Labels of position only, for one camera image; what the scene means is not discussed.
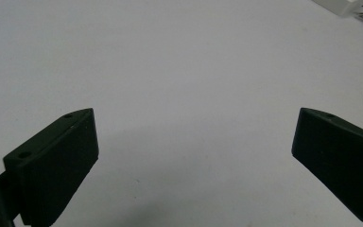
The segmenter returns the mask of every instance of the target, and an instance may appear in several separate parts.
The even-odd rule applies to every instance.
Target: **white object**
[[[338,16],[346,16],[357,9],[363,0],[314,0]]]

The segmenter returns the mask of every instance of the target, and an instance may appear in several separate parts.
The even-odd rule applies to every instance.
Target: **white power strip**
[[[363,0],[313,0],[338,16],[353,15],[363,21]]]

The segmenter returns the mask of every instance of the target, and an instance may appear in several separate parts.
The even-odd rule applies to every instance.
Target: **gray surface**
[[[56,227],[363,226],[292,158],[301,106],[363,128],[362,23],[307,0],[0,1],[0,173],[95,108],[100,159]]]

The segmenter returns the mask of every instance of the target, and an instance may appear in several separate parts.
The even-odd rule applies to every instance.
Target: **white surface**
[[[363,26],[312,1],[0,1],[0,173],[95,109],[55,227],[363,226],[291,156],[302,106],[363,128]]]
[[[351,13],[359,7],[363,0],[313,0],[324,8],[332,11],[338,16],[344,16]]]

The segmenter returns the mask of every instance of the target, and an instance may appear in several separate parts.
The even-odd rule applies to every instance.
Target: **black object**
[[[98,158],[93,109],[69,113],[4,157],[0,227],[51,226]]]
[[[329,113],[302,108],[293,156],[363,221],[363,130]]]

